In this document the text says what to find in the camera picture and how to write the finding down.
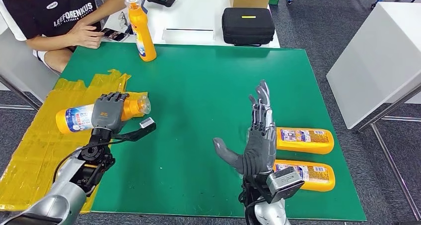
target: gray carpet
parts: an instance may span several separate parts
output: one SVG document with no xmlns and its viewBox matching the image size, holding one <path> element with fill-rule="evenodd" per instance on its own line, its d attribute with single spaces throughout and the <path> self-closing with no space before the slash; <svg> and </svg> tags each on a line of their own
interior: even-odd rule
<svg viewBox="0 0 421 225">
<path fill-rule="evenodd" d="M 338 139 L 350 168 L 358 195 L 367 215 L 368 225 L 390 225 L 414 218 L 403 193 L 393 177 L 372 131 L 357 134 L 348 130 L 336 105 L 326 73 L 370 14 L 375 0 L 293 0 L 286 5 L 280 0 L 271 6 L 281 47 L 306 49 L 323 94 Z M 10 100 L 8 92 L 0 94 L 0 103 Z M 404 105 L 393 113 L 400 116 L 421 116 L 418 105 Z M 0 172 L 4 170 L 34 112 L 0 110 Z M 378 123 L 414 200 L 421 206 L 419 173 L 421 154 L 417 133 L 421 124 L 406 122 Z M 0 213 L 0 222 L 10 213 Z M 336 225 L 339 222 L 292 221 L 293 225 Z M 163 224 L 163 225 L 244 225 L 242 219 L 187 218 L 141 216 L 133 214 L 87 214 L 79 216 L 79 225 Z"/>
</svg>

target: hand holding phone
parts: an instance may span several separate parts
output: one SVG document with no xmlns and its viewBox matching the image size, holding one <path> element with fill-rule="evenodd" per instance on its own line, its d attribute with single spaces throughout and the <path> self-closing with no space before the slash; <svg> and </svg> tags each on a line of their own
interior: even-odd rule
<svg viewBox="0 0 421 225">
<path fill-rule="evenodd" d="M 109 28 L 104 28 L 101 30 L 104 35 L 102 36 L 105 39 L 115 41 L 115 42 L 122 42 L 124 41 L 129 35 L 123 32 L 115 31 Z"/>
<path fill-rule="evenodd" d="M 101 44 L 101 36 L 104 34 L 102 32 L 94 31 L 95 26 L 81 26 L 78 28 L 73 28 L 70 30 L 67 35 L 70 37 L 70 42 L 74 46 L 84 46 L 91 49 L 98 49 Z"/>
</svg>

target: yellow plastic bag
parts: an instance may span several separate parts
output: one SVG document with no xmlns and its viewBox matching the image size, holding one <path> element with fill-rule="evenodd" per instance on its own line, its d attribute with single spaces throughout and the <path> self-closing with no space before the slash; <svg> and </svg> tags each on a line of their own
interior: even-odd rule
<svg viewBox="0 0 421 225">
<path fill-rule="evenodd" d="M 74 82 L 61 78 L 57 81 L 0 178 L 0 210 L 25 210 L 44 197 L 50 190 L 60 160 L 87 144 L 89 130 L 62 134 L 56 126 L 55 115 L 65 108 L 91 104 L 103 93 L 124 92 L 130 75 L 117 70 L 109 72 L 109 75 L 96 74 L 88 88 L 81 80 Z M 146 93 L 129 94 L 130 98 L 140 98 Z M 90 211 L 97 188 L 82 212 Z"/>
</svg>

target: smartphone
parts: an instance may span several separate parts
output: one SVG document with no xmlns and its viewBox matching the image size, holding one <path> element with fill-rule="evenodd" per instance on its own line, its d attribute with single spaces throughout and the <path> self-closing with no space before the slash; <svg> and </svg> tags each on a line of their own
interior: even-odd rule
<svg viewBox="0 0 421 225">
<path fill-rule="evenodd" d="M 109 28 L 104 28 L 101 30 L 101 32 L 104 33 L 104 35 L 102 37 L 104 37 L 105 39 L 109 39 L 115 42 L 122 42 L 123 40 L 125 40 L 129 35 L 125 34 L 123 32 L 119 32 L 119 31 L 115 31 Z"/>
</svg>

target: person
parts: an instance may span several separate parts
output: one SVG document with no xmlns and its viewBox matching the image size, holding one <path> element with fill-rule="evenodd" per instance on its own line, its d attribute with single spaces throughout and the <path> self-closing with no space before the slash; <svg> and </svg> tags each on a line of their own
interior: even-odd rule
<svg viewBox="0 0 421 225">
<path fill-rule="evenodd" d="M 97 49 L 103 35 L 99 21 L 126 7 L 125 0 L 104 0 L 98 8 L 95 0 L 2 1 L 16 22 L 17 29 L 9 27 L 17 40 L 26 41 L 34 56 L 60 73 L 77 46 Z"/>
</svg>

